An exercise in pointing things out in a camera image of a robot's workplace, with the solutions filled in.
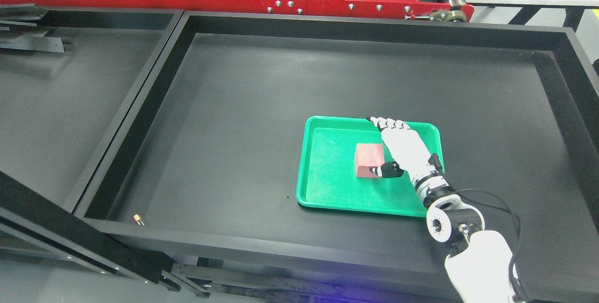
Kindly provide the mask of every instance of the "pink block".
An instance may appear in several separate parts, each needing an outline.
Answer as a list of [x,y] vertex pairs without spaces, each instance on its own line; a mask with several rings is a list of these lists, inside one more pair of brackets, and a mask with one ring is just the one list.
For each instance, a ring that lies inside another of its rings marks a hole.
[[377,167],[385,162],[385,154],[382,144],[356,145],[356,177],[378,178],[378,175],[370,172],[370,167]]

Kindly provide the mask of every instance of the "white robotic hand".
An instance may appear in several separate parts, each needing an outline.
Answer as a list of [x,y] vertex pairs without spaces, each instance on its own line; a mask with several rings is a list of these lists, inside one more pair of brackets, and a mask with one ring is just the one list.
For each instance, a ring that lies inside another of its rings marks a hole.
[[[512,253],[504,237],[485,230],[482,213],[454,193],[440,168],[429,162],[431,153],[418,133],[406,122],[383,117],[369,120],[379,128],[383,143],[399,168],[410,175],[416,194],[427,207],[429,233],[452,250],[445,269],[464,303],[513,302]],[[381,167],[374,169],[379,177]]]
[[383,117],[370,117],[370,121],[379,128],[391,157],[400,169],[408,172],[411,179],[435,171],[435,167],[428,163],[431,153],[418,133],[406,122]]

